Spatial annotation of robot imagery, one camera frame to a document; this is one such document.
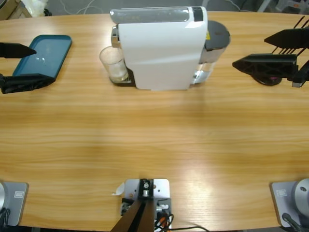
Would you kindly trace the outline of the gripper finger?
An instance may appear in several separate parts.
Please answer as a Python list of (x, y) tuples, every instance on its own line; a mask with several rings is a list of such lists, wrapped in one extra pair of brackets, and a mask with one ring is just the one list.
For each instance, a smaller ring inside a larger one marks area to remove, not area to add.
[(24, 58), (36, 54), (36, 51), (20, 43), (0, 43), (1, 58)]
[(19, 76), (0, 75), (0, 90), (2, 94), (33, 91), (46, 87), (56, 79), (39, 73), (24, 74)]

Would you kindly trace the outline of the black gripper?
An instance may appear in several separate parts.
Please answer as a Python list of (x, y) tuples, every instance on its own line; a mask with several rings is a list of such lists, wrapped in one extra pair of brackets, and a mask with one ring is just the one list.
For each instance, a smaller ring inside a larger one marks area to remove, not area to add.
[[(284, 29), (264, 39), (273, 46), (308, 46), (309, 28)], [(309, 80), (309, 63), (297, 71), (295, 54), (251, 54), (232, 63), (232, 66), (252, 77), (287, 78), (293, 84)]]

